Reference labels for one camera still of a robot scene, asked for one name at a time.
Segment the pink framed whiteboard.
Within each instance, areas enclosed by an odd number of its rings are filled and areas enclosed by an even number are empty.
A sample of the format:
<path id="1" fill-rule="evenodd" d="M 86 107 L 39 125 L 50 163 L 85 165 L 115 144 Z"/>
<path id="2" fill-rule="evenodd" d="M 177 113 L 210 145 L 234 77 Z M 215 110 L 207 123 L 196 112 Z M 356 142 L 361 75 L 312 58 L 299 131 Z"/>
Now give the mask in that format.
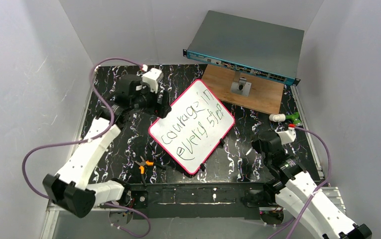
<path id="1" fill-rule="evenodd" d="M 150 136 L 184 169 L 195 174 L 235 124 L 235 118 L 202 80 L 194 81 L 171 105 Z"/>

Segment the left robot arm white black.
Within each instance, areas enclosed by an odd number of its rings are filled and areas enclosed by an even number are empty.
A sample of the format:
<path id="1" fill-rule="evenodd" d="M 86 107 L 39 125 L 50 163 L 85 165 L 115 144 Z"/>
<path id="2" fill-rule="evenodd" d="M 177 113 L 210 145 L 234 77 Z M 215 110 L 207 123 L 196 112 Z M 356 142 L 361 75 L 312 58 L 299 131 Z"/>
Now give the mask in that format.
<path id="1" fill-rule="evenodd" d="M 163 73 L 151 69 L 141 77 L 123 75 L 116 92 L 101 100 L 101 110 L 93 119 L 85 139 L 55 175 L 46 175 L 43 186 L 49 199 L 79 218 L 94 206 L 119 201 L 129 187 L 120 179 L 89 184 L 89 178 L 109 145 L 117 138 L 133 114 L 165 118 L 171 111 L 169 93 L 160 90 Z"/>

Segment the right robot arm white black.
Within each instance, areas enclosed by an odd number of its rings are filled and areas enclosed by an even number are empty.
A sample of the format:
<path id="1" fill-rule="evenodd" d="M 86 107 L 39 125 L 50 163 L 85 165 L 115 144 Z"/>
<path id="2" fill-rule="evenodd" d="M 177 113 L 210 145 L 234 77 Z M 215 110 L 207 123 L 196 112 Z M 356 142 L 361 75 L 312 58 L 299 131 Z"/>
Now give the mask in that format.
<path id="1" fill-rule="evenodd" d="M 264 164 L 273 176 L 257 194 L 256 202 L 279 205 L 294 216 L 288 238 L 298 224 L 321 239 L 372 238 L 367 225 L 347 217 L 322 191 L 325 181 L 317 185 L 305 166 L 285 152 L 283 145 L 295 141 L 298 129 L 290 125 L 285 131 L 264 131 L 251 141 L 252 149 L 264 154 Z"/>

